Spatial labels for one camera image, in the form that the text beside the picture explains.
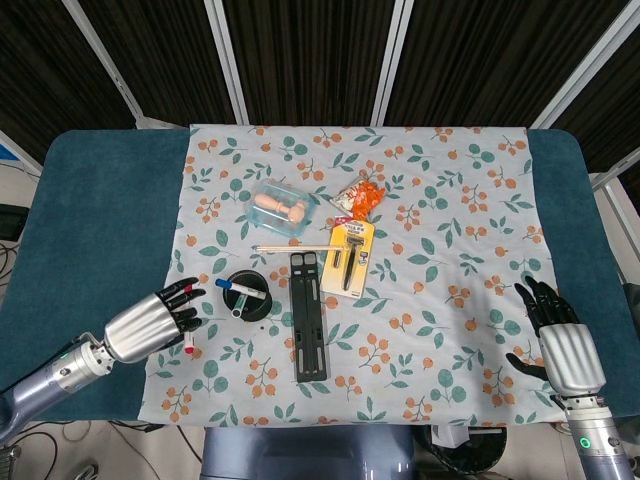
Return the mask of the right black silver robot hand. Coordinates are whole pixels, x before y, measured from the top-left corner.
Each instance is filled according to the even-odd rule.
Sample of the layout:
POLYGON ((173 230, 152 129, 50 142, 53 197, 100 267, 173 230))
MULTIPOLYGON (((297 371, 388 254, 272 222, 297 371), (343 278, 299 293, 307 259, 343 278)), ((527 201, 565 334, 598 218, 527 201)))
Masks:
POLYGON ((538 339, 544 364, 524 363, 518 355, 506 359, 519 372, 547 381, 564 398, 592 396, 606 377, 589 328, 571 305, 548 284, 531 276, 515 290, 520 295, 538 339))

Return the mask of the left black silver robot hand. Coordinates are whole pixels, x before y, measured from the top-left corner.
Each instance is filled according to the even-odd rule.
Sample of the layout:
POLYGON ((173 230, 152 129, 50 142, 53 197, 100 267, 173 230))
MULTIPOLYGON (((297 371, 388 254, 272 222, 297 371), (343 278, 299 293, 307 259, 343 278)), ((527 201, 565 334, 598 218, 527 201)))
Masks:
POLYGON ((205 295, 188 277, 152 293, 112 318, 105 326, 103 344, 115 361, 133 364, 184 340, 202 325, 189 303, 205 295))

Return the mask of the red capped pen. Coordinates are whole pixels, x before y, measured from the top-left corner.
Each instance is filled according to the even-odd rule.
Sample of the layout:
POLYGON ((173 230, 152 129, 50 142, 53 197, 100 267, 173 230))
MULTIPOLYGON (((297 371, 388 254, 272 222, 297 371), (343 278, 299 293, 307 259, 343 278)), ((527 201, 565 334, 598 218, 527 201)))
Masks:
MULTIPOLYGON (((184 292, 189 293, 193 290, 193 286, 189 285, 185 288, 184 292)), ((187 303, 187 306, 191 306, 191 300, 187 303)), ((195 350, 195 342, 194 342, 194 334, 190 331, 185 331, 184 333, 184 353, 186 355, 192 355, 195 350)))

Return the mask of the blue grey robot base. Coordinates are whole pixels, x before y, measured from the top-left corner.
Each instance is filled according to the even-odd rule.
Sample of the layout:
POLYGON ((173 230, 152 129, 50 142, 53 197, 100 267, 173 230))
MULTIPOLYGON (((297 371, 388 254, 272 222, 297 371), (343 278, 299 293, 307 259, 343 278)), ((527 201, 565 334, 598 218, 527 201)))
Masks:
POLYGON ((414 480, 411 429, 208 428, 200 480, 414 480))

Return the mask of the blue capped white marker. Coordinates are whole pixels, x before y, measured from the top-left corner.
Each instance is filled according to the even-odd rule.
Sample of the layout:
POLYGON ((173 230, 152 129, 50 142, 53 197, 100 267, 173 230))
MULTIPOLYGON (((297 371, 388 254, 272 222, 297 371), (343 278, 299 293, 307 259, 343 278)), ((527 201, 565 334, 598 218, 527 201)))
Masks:
POLYGON ((258 300, 265 300, 267 297, 267 293, 264 291, 232 282, 230 280, 216 279, 215 285, 225 291, 229 291, 229 298, 233 297, 234 299, 237 299, 238 297, 244 295, 246 297, 251 297, 258 300))

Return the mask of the black mesh pen holder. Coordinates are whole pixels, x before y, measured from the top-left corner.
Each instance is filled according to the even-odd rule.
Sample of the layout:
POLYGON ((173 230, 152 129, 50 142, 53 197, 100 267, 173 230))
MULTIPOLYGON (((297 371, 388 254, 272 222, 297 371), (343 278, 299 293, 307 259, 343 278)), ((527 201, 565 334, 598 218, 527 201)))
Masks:
POLYGON ((245 287, 262 291, 266 294, 264 299, 248 296, 240 314, 245 322, 257 322, 264 319, 271 311, 273 299, 269 291, 267 280, 254 270, 240 270, 228 277, 228 281, 245 287))

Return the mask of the teal blue table cover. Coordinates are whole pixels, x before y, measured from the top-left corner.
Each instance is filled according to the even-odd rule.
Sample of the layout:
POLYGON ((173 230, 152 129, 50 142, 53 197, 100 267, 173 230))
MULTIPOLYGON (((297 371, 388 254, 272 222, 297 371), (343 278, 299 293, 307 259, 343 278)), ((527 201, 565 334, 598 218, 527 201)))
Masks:
MULTIPOLYGON (((0 390, 166 278, 189 134, 72 130, 46 155, 0 305, 0 390)), ((589 326, 617 417, 640 415, 640 337, 578 141, 532 130, 535 197, 561 294, 589 326)))

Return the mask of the floral orange berry tablecloth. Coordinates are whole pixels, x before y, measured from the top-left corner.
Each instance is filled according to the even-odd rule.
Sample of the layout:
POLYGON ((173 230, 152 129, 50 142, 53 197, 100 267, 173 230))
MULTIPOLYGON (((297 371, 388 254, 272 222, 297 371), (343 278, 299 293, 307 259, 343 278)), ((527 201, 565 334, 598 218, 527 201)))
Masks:
POLYGON ((509 365, 543 362, 514 287, 555 280, 523 127, 194 125, 167 278, 198 278, 195 350, 146 365, 139 416, 222 427, 351 423, 505 426, 553 421, 551 387, 509 365), (327 245, 332 196, 358 178, 386 190, 359 299, 321 294, 328 378, 298 384, 286 238, 247 218, 261 180, 311 195, 292 245, 327 245), (216 279, 254 270, 270 313, 234 318, 216 279))

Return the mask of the black waste bin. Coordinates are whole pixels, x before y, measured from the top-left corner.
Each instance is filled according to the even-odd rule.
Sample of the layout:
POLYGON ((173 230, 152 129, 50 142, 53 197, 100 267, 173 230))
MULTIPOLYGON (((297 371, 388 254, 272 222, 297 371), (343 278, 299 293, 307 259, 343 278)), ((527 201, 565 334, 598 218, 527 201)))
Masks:
POLYGON ((456 448, 434 443, 431 426, 414 426, 412 433, 417 444, 448 471, 455 474, 475 475, 488 472, 501 459, 507 444, 504 427, 470 427, 469 439, 456 448))

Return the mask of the thin wooden stick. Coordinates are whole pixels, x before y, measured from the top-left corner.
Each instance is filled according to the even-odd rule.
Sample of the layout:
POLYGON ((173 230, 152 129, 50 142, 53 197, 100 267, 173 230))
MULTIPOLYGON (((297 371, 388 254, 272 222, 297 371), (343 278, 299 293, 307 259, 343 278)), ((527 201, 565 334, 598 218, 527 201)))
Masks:
POLYGON ((344 251, 348 247, 343 245, 257 245, 253 250, 257 253, 296 253, 296 252, 321 252, 321 251, 344 251))

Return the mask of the clear teal plastic container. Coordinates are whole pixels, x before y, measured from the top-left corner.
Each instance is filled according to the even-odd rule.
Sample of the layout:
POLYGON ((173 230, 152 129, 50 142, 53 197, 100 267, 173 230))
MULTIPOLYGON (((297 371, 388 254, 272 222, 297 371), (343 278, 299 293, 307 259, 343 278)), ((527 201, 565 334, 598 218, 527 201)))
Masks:
POLYGON ((306 227, 311 223, 315 209, 316 203, 310 194, 283 182, 265 179, 257 184, 252 193, 248 204, 247 218, 250 223, 257 227, 293 238, 299 237, 305 231, 306 227), (295 205, 297 202, 304 203, 306 212, 303 220, 295 224, 288 221, 283 214, 277 214, 258 207, 254 202, 254 197, 257 194, 269 195, 287 206, 295 205))

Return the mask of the black box device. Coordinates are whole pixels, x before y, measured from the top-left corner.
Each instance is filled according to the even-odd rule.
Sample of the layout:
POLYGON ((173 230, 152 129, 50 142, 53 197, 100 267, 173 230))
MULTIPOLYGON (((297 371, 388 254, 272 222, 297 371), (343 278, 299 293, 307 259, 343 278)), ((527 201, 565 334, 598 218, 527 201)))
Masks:
POLYGON ((24 230, 29 209, 0 203, 0 240, 17 242, 24 230))

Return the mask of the black folded laptop stand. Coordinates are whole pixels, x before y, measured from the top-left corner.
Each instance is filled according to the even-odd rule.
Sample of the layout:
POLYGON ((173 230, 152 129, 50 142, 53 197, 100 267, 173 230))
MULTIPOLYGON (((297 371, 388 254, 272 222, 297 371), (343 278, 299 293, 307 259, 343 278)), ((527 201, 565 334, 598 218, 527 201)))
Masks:
POLYGON ((296 380, 298 384, 325 381, 328 373, 316 254, 292 253, 290 266, 296 380))

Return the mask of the wooden pestle shaped piece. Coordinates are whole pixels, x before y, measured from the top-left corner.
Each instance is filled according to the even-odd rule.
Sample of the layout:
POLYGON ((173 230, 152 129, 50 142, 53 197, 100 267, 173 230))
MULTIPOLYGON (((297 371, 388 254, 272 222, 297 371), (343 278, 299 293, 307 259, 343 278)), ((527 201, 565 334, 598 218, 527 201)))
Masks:
POLYGON ((255 204, 264 209, 277 214, 283 214, 292 223, 300 223, 306 212, 305 204, 297 202, 295 205, 287 206, 283 202, 266 194, 257 194, 254 197, 255 204))

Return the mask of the yellow razor blister pack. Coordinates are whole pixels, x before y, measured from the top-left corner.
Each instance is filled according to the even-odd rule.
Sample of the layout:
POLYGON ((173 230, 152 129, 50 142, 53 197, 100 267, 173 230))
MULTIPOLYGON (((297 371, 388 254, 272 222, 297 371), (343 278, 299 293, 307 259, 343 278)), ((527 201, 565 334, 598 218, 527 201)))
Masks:
POLYGON ((321 290, 325 293, 359 299, 364 292, 372 256, 373 224, 339 217, 331 231, 324 263, 321 290))

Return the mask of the dark ribbed screen panel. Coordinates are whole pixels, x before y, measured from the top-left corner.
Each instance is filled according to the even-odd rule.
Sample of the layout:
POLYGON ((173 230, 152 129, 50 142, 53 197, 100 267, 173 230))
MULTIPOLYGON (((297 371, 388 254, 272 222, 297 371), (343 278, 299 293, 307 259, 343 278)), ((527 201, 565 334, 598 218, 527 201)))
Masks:
POLYGON ((591 173, 608 170, 640 146, 640 32, 619 47, 553 127, 575 137, 591 173))
POLYGON ((70 130, 134 117, 60 0, 0 0, 0 130, 39 164, 70 130))
POLYGON ((394 0, 223 5, 250 123, 370 123, 394 0))
POLYGON ((204 0, 79 0, 147 117, 234 124, 204 0))
POLYGON ((388 126, 529 126, 629 0, 414 0, 388 126))

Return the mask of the orange white snack bag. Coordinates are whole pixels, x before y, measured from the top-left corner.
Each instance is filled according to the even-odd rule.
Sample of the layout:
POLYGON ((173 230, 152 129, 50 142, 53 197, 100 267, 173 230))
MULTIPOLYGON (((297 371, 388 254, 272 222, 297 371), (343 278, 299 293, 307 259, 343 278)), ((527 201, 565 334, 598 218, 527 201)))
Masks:
POLYGON ((377 183, 358 178, 332 196, 329 203, 355 220, 366 221, 370 212, 384 199, 386 190, 377 183))

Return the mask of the white metal side frame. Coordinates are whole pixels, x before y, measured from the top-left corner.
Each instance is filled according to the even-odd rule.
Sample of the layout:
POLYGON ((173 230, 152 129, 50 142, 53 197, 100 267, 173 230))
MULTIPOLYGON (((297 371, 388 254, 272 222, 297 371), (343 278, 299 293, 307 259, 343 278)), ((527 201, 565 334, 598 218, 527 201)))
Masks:
POLYGON ((589 174, 610 248, 618 261, 640 263, 640 215, 617 178, 596 187, 597 177, 589 174))

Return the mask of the white metal screen post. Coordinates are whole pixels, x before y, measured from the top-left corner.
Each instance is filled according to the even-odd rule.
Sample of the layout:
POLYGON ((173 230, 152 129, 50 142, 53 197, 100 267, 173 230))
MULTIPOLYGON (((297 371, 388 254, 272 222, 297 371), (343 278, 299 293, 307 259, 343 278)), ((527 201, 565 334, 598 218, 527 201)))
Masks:
POLYGON ((109 78, 114 83, 116 89, 120 93, 127 108, 134 118, 135 125, 138 129, 146 128, 146 117, 140 107, 137 99, 135 98, 132 90, 122 76, 116 63, 108 52, 106 46, 101 40, 99 34, 95 30, 84 9, 82 8, 79 0, 61 0, 65 9, 71 16, 75 25, 80 30, 81 34, 87 41, 91 50, 96 55, 97 59, 103 66, 109 78))
POLYGON ((203 0, 203 3, 235 121, 238 125, 249 125, 250 120, 227 23, 224 2, 223 0, 203 0))
POLYGON ((535 118, 530 129, 551 128, 639 26, 640 0, 629 0, 535 118))
POLYGON ((414 0, 394 0, 371 114, 370 125, 372 127, 384 125, 413 6, 414 0))

